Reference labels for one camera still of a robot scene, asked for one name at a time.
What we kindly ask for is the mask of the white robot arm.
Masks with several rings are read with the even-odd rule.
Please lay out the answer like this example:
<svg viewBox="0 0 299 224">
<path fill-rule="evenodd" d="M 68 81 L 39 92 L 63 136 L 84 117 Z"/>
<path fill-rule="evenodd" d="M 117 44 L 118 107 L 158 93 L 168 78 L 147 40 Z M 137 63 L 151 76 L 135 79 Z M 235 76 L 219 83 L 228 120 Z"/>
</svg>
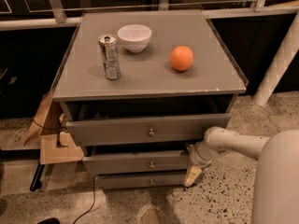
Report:
<svg viewBox="0 0 299 224">
<path fill-rule="evenodd" d="M 185 185 L 193 184 L 204 167 L 227 151 L 257 161 L 251 224 L 299 224 L 299 130 L 268 137 L 211 127 L 190 148 Z"/>
</svg>

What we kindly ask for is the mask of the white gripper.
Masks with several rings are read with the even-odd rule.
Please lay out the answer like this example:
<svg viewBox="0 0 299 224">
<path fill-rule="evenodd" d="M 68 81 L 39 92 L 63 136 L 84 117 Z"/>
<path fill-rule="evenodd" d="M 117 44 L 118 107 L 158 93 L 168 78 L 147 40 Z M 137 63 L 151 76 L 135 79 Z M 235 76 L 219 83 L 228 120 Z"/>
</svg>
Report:
<svg viewBox="0 0 299 224">
<path fill-rule="evenodd" d="M 190 187 L 202 173 L 202 168 L 210 165 L 219 153 L 212 149 L 205 141 L 195 144 L 186 143 L 185 147 L 189 152 L 190 163 L 184 180 L 184 186 Z"/>
</svg>

